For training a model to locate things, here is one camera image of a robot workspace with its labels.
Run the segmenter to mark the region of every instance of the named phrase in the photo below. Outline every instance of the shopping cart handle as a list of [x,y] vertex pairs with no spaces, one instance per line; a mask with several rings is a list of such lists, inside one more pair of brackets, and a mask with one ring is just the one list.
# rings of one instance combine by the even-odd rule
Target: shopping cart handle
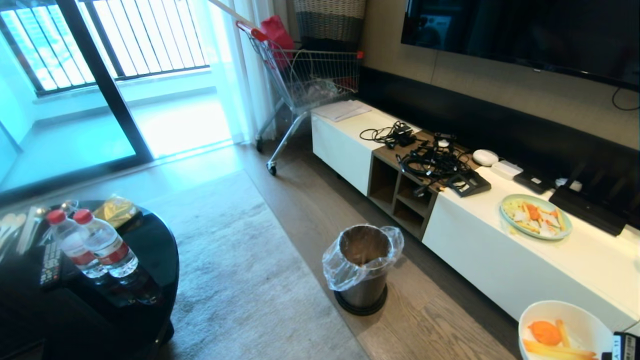
[[241,21],[236,21],[236,26],[238,28],[240,28],[240,30],[244,31],[245,33],[253,36],[256,40],[258,40],[259,42],[265,42],[267,40],[269,40],[269,37],[267,35],[265,35],[263,32],[261,32],[260,30],[253,28]]

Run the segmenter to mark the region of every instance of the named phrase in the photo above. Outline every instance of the shopping cart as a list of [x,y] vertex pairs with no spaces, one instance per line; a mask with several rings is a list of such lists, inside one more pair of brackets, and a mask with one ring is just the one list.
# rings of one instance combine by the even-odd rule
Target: shopping cart
[[248,35],[280,95],[273,115],[265,121],[255,137],[256,149],[262,152],[262,135],[274,123],[282,106],[286,104],[291,110],[291,118],[295,117],[266,163],[269,173],[275,176],[278,157],[300,124],[309,117],[311,109],[358,91],[363,53],[285,50],[257,28],[241,21],[237,21],[236,25]]

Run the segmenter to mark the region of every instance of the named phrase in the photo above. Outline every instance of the trash can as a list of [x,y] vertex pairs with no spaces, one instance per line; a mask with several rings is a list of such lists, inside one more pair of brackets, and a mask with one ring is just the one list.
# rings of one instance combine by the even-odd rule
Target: trash can
[[387,272],[402,254],[400,229],[356,225],[344,230],[323,256],[324,276],[338,304],[371,315],[387,300]]

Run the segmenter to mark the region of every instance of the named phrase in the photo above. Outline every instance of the white curtain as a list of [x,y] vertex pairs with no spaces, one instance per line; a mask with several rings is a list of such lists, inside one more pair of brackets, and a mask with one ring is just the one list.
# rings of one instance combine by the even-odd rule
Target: white curtain
[[[273,0],[222,0],[239,15],[259,25],[274,14]],[[200,39],[218,90],[234,143],[253,141],[273,112],[275,96],[262,61],[236,20],[208,0],[191,0]],[[273,137],[273,131],[265,135]]]

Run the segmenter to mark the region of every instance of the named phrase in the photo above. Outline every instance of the shopping cart wheel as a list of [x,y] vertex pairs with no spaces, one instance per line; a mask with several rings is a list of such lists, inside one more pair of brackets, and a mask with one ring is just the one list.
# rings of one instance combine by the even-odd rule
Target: shopping cart wheel
[[267,170],[269,170],[269,174],[271,174],[272,176],[276,176],[276,167],[275,167],[275,165],[269,166],[269,164],[267,164]]

